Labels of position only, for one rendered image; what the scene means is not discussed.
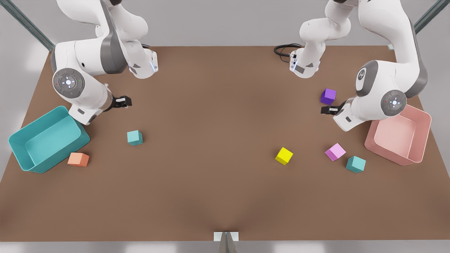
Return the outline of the purple cube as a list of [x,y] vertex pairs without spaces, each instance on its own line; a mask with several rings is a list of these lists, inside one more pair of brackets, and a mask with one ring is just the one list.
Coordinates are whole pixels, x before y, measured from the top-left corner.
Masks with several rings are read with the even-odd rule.
[[336,99],[336,91],[332,89],[324,89],[320,96],[320,102],[323,104],[331,105]]

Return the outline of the teal blue cube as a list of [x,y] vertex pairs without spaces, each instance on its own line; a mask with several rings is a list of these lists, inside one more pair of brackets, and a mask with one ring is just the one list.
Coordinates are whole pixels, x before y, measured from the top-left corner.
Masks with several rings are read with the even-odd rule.
[[127,141],[132,146],[143,144],[142,133],[139,130],[127,132]]
[[360,173],[364,171],[365,165],[366,160],[357,156],[353,156],[348,159],[346,169],[349,171],[353,171],[354,173]]

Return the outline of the pink cube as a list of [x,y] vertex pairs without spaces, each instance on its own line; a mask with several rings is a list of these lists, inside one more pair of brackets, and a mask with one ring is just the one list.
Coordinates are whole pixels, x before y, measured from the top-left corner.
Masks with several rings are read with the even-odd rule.
[[345,153],[346,150],[344,150],[344,148],[339,143],[336,143],[335,145],[330,147],[327,151],[325,151],[325,154],[331,159],[331,161],[338,160]]

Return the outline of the yellow cube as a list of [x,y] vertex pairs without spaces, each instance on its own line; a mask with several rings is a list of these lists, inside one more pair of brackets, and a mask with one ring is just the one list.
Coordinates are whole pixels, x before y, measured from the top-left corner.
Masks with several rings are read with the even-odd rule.
[[287,163],[291,160],[293,153],[286,148],[282,147],[278,154],[275,157],[275,160],[280,162],[283,165],[287,165]]

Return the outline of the orange cube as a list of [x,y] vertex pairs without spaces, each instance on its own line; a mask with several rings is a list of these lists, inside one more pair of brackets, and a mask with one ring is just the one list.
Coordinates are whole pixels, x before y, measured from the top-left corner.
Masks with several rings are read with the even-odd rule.
[[84,153],[71,153],[68,164],[76,167],[86,167],[89,161],[89,155]]

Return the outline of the pink plastic bin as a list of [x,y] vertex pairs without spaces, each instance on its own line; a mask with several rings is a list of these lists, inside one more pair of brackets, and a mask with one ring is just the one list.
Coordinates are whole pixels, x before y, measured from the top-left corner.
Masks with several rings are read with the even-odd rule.
[[420,163],[431,122],[427,112],[406,105],[400,114],[371,123],[365,147],[401,166]]

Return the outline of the teal plastic bin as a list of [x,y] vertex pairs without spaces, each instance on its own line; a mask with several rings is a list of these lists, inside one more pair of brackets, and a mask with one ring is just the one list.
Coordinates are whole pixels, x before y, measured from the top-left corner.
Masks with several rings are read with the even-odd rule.
[[8,138],[23,171],[45,173],[88,144],[90,136],[64,106],[58,106]]

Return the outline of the silver frame post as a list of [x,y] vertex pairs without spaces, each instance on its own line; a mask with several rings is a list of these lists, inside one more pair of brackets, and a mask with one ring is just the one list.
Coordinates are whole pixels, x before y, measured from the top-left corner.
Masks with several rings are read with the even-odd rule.
[[450,0],[437,0],[414,24],[415,34],[423,30],[448,4]]
[[214,241],[219,241],[218,253],[238,253],[235,241],[238,241],[238,232],[214,232]]
[[0,0],[0,5],[5,8],[25,29],[29,31],[48,51],[55,47],[54,43],[12,2],[12,0]]

